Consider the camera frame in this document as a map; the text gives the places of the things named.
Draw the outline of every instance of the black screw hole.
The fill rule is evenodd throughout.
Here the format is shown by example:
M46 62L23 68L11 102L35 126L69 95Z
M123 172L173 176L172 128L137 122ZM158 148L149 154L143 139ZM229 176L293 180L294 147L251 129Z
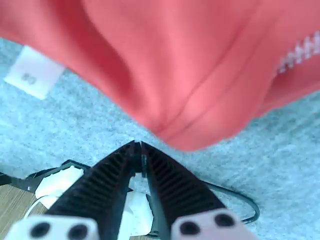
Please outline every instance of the black screw hole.
M37 225L35 225L31 230L31 236L33 238L41 238L45 236L50 229L50 224L47 222L42 222Z
M235 225L234 219L227 214L218 214L215 216L214 221L219 227L232 227Z
M196 235L200 233L200 227L192 221L186 221L180 225L180 231L183 235Z
M73 226L68 234L70 240L83 240L88 234L88 228L84 224Z

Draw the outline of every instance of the wooden floor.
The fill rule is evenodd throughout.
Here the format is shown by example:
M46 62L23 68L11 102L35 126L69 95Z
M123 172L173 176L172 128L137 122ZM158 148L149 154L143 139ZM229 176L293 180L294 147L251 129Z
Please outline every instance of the wooden floor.
M4 239L10 226L23 218L29 207L36 200L34 194L10 185L0 186L0 239ZM46 208L39 203L32 213L41 214ZM149 240L145 236L131 237L130 240Z

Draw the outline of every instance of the red fabric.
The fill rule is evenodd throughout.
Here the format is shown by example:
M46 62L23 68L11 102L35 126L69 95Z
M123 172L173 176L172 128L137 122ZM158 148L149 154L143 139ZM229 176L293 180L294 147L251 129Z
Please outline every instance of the red fabric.
M319 0L1 0L0 36L69 67L169 145L192 151L320 88Z

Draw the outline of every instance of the clothing label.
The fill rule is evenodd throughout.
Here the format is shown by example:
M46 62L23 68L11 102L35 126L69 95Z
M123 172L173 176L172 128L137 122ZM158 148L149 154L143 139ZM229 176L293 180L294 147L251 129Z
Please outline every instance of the clothing label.
M64 70L61 64L24 46L4 81L43 100Z

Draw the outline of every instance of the black cable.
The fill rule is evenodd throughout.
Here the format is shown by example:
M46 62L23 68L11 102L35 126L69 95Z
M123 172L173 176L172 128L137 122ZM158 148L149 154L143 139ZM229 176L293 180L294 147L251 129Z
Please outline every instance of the black cable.
M223 193L223 194L235 197L235 198L245 202L246 204L250 205L252 207L252 209L254 210L254 215L252 217L248 217L246 219L241 220L244 224L253 223L253 222L257 221L258 218L260 217L260 208L250 197L245 196L242 193L227 189L222 186L214 185L214 184L206 182L206 181L201 180L201 182L208 185L210 190L217 191L219 193ZM146 236L151 239L159 239L159 236L157 234L149 233Z

